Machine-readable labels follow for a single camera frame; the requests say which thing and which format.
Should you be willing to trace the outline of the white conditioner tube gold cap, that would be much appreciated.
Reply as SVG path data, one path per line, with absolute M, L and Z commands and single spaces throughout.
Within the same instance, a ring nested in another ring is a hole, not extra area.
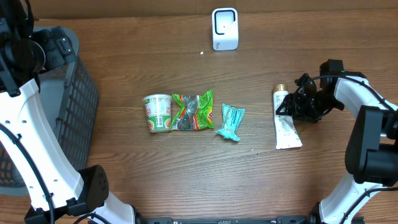
M 291 149 L 302 147 L 294 122 L 289 115 L 279 115 L 277 110 L 289 94 L 286 84 L 277 84 L 273 89 L 274 124 L 276 149 Z

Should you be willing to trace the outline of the teal snack packet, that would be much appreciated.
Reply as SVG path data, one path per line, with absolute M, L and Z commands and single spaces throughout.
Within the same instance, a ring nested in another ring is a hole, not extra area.
M 237 136 L 236 132 L 241 124 L 241 121 L 243 120 L 245 112 L 246 111 L 244 108 L 235 108 L 223 103 L 223 122 L 221 124 L 221 128 L 216 131 L 216 134 L 223 136 L 225 139 L 239 141 L 240 138 Z

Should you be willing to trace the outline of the green snack bag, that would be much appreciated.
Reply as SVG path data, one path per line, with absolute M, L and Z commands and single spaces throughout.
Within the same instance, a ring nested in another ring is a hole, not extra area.
M 204 95 L 172 95 L 180 109 L 172 120 L 172 131 L 197 131 L 214 128 L 212 122 L 213 90 Z

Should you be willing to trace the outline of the instant noodle cup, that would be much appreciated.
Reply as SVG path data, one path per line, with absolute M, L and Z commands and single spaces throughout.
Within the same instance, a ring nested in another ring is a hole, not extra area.
M 151 133 L 171 130 L 172 97 L 165 94 L 146 96 L 143 99 L 147 123 Z

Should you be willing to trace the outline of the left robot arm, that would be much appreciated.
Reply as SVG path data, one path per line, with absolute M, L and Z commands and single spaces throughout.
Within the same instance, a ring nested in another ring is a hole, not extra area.
M 64 215 L 96 223 L 138 223 L 135 209 L 109 191 L 104 169 L 76 170 L 62 151 L 40 100 L 41 73 L 75 62 L 61 27 L 34 30 L 29 1 L 1 2 L 1 143 L 28 189 L 26 223 Z

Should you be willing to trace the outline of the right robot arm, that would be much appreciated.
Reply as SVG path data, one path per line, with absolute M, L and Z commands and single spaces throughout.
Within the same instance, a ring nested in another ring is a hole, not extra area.
M 309 216 L 277 217 L 277 223 L 364 223 L 356 214 L 379 192 L 397 190 L 397 106 L 388 102 L 361 72 L 345 70 L 342 60 L 320 65 L 319 76 L 304 73 L 297 89 L 274 87 L 276 148 L 302 146 L 294 121 L 316 123 L 333 109 L 349 109 L 355 124 L 345 150 L 346 173 L 332 193 L 316 203 Z

